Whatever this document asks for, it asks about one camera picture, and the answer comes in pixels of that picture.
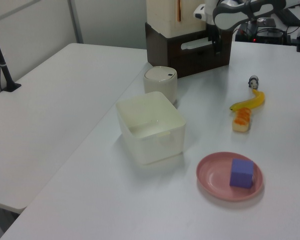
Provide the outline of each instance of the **orange toy food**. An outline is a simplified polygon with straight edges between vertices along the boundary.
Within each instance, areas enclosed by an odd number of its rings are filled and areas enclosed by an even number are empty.
[[[240,108],[235,112],[235,118],[232,122],[234,131],[246,132],[249,128],[251,110],[247,107]]]

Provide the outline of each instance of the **plastic container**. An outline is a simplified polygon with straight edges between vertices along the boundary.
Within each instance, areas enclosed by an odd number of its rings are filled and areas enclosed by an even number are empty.
[[[144,92],[161,92],[174,104],[177,93],[177,72],[167,66],[155,66],[149,69],[143,77]]]
[[[116,103],[123,138],[135,160],[149,164],[183,151],[185,119],[161,92]]]
[[[205,22],[193,17],[202,0],[146,0],[147,23],[166,38],[205,30]]]

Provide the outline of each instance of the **small figurine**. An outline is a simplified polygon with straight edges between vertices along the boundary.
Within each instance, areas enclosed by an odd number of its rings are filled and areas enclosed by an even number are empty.
[[[258,77],[256,75],[252,75],[249,79],[249,87],[257,90],[258,86],[259,86]]]

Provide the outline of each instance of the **white table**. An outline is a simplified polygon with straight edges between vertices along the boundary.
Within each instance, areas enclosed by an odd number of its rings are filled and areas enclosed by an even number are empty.
[[[143,94],[147,68],[120,99]],[[253,110],[250,131],[235,133],[228,108],[252,97],[252,74],[259,77],[266,102]],[[300,53],[295,47],[233,42],[230,65],[179,79],[177,100],[187,121],[183,154],[138,165],[112,106],[2,240],[300,239]],[[263,191],[236,203],[203,191],[197,164],[218,151],[254,160],[264,175]]]
[[[0,207],[22,212],[146,62],[139,49],[70,44],[0,93]]]

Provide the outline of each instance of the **white wall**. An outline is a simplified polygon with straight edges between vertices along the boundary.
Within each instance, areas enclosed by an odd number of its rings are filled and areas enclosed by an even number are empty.
[[[15,82],[70,43],[76,37],[67,0],[40,0],[0,20],[0,46]]]
[[[146,0],[72,0],[83,43],[146,49]]]

